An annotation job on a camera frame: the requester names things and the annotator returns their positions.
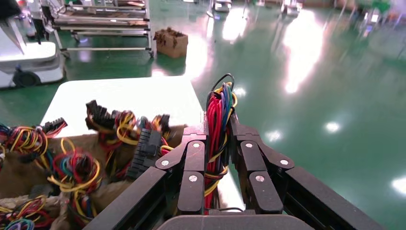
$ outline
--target black wire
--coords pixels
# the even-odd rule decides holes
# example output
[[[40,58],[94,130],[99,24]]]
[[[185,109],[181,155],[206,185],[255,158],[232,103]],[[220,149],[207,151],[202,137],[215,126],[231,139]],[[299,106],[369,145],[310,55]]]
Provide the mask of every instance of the black wire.
[[[214,91],[215,87],[226,77],[230,76],[231,77],[231,91],[233,91],[234,88],[234,77],[233,75],[231,75],[230,73],[227,73],[226,75],[222,76],[212,87],[212,90],[210,91]]]
[[[214,93],[215,96],[220,96],[220,94],[214,92],[215,87],[221,82],[221,80],[223,80],[224,78],[226,78],[226,77],[228,77],[228,76],[231,77],[231,87],[230,87],[230,89],[231,89],[231,91],[233,91],[233,88],[234,88],[234,77],[233,77],[233,75],[231,75],[231,74],[228,73],[228,74],[222,76],[222,77],[215,83],[215,85],[212,87],[212,89],[210,90],[209,94],[207,95],[206,111],[207,111],[207,109],[209,108],[209,101],[210,101],[210,98],[211,98],[212,94]]]
[[[206,209],[207,210],[218,210],[218,211],[238,210],[240,212],[244,212],[244,210],[240,209],[239,207],[206,208]]]

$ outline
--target brown cardboard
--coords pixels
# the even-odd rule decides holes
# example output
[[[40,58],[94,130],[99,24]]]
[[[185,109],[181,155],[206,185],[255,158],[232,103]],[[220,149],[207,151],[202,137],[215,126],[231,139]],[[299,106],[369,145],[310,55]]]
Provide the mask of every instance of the brown cardboard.
[[[186,56],[188,36],[170,28],[155,32],[154,40],[157,41],[157,51],[171,58]]]

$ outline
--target white machine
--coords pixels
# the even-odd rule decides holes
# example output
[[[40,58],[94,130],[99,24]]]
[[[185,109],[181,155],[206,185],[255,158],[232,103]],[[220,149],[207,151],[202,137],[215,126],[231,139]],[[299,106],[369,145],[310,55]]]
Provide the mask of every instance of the white machine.
[[[0,25],[0,88],[35,86],[64,77],[54,43],[25,43],[13,18]]]
[[[281,6],[282,14],[297,16],[302,9],[302,3],[297,0],[283,0]]]
[[[207,15],[212,18],[221,18],[223,13],[230,12],[231,0],[210,0]]]

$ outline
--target wheel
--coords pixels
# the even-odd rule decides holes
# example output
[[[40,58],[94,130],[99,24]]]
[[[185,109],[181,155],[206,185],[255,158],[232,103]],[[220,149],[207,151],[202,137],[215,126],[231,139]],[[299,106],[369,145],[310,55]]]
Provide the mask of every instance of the wheel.
[[[31,87],[41,84],[38,75],[31,71],[22,71],[20,68],[15,71],[12,81],[17,87]]]

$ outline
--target metal rack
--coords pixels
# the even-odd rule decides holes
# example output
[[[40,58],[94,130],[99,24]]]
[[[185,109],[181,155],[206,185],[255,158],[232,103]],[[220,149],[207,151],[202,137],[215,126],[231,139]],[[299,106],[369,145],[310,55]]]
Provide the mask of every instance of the metal rack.
[[[69,57],[69,51],[79,50],[146,50],[153,58],[155,49],[151,34],[149,0],[143,7],[128,6],[86,6],[65,5],[56,12],[53,28],[61,53]],[[70,31],[73,38],[80,42],[79,35],[86,36],[132,36],[147,38],[146,47],[75,47],[64,48],[59,31]]]

